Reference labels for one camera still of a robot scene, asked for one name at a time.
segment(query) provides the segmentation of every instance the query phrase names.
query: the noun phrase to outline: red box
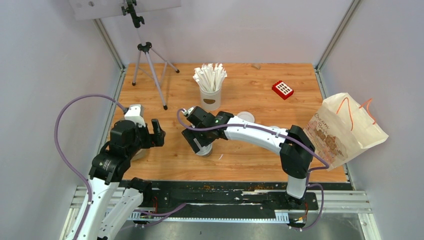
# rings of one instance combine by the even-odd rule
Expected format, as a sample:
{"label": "red box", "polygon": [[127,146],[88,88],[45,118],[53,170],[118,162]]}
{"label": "red box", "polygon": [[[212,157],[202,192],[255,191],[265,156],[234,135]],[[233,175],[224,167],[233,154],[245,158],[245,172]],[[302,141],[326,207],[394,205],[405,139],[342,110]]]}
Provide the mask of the red box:
{"label": "red box", "polygon": [[272,85],[272,90],[284,100],[288,99],[295,92],[283,81],[278,81],[274,85]]}

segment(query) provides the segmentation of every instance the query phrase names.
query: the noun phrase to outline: wooden table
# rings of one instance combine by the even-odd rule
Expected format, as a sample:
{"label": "wooden table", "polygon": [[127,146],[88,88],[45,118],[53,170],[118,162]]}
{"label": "wooden table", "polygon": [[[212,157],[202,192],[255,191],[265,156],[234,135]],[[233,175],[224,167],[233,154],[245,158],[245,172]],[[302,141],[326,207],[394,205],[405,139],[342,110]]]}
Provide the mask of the wooden table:
{"label": "wooden table", "polygon": [[[180,108],[200,105],[199,87],[193,80],[194,68],[201,63],[175,64],[176,73],[168,68],[162,83],[162,92],[168,110],[164,110],[154,81],[138,71],[137,84],[132,86],[135,65],[128,67],[119,101],[124,106],[142,104],[144,120],[159,119],[166,131],[165,145],[147,150],[145,157],[131,162],[124,178],[138,177],[146,180],[171,181],[281,181],[288,177],[283,172],[280,157],[266,149],[241,141],[213,142],[213,152],[208,157],[197,156],[181,134],[184,129],[177,121]],[[148,70],[146,64],[140,65]],[[248,111],[257,124],[290,128],[304,127],[320,107],[322,97],[311,64],[262,64],[257,70],[247,63],[224,63],[228,74],[222,87],[221,107],[217,111],[236,115]],[[160,79],[163,64],[155,64]],[[294,94],[283,100],[271,90],[282,80],[294,89]],[[123,117],[116,110],[114,122]],[[321,166],[314,159],[311,167]],[[346,182],[345,172],[338,167],[328,172],[314,171],[312,182]]]}

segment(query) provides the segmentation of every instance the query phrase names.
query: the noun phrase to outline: white wall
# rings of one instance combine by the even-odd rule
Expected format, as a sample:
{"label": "white wall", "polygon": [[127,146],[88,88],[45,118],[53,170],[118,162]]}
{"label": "white wall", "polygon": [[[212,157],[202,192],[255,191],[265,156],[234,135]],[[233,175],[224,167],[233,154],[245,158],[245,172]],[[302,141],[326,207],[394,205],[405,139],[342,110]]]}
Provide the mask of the white wall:
{"label": "white wall", "polygon": [[422,239],[424,2],[364,0],[323,69],[329,95],[348,92],[390,136],[348,164],[384,240]]}
{"label": "white wall", "polygon": [[[3,1],[0,29],[0,239],[58,239],[81,182],[56,151],[56,116],[80,95],[111,95],[119,69],[66,0]],[[110,105],[83,101],[64,114],[59,140],[87,175]]]}
{"label": "white wall", "polygon": [[[139,31],[175,63],[316,64],[351,1],[182,0],[182,7],[143,13]],[[103,23],[122,61],[136,62],[140,40],[131,17]]]}

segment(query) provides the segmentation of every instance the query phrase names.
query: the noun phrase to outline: white cup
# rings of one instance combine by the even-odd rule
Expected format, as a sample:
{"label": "white cup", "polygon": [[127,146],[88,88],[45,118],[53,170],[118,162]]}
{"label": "white cup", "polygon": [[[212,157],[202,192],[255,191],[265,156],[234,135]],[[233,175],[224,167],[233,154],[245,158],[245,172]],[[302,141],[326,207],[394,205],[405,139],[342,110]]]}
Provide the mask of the white cup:
{"label": "white cup", "polygon": [[197,139],[194,139],[194,142],[196,143],[197,147],[200,149],[199,152],[196,153],[198,156],[202,157],[208,157],[212,154],[212,143],[207,146],[200,146],[200,143]]}
{"label": "white cup", "polygon": [[214,91],[204,91],[200,89],[200,105],[205,111],[214,111],[221,106],[221,88]]}

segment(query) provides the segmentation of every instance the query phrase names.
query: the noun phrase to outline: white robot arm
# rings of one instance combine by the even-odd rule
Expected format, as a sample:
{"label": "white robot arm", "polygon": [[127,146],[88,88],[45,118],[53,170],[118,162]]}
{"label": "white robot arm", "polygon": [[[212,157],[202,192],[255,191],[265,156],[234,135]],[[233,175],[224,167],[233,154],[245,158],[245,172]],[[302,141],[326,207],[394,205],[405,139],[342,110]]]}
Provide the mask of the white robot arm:
{"label": "white robot arm", "polygon": [[286,193],[291,201],[303,201],[313,157],[295,142],[280,137],[288,136],[314,151],[315,147],[300,127],[272,128],[247,122],[228,112],[220,111],[214,116],[198,106],[185,111],[184,116],[193,128],[183,130],[182,135],[195,153],[208,148],[216,139],[239,140],[268,149],[280,156],[282,169],[288,174]]}
{"label": "white robot arm", "polygon": [[152,199],[152,184],[133,178],[118,204],[105,217],[111,197],[130,167],[131,158],[141,149],[164,145],[165,132],[159,121],[152,119],[153,134],[150,134],[142,115],[143,107],[140,104],[130,105],[125,120],[114,124],[110,141],[92,161],[88,180],[92,188],[91,202],[87,205],[87,195],[67,240],[113,240],[133,210]]}

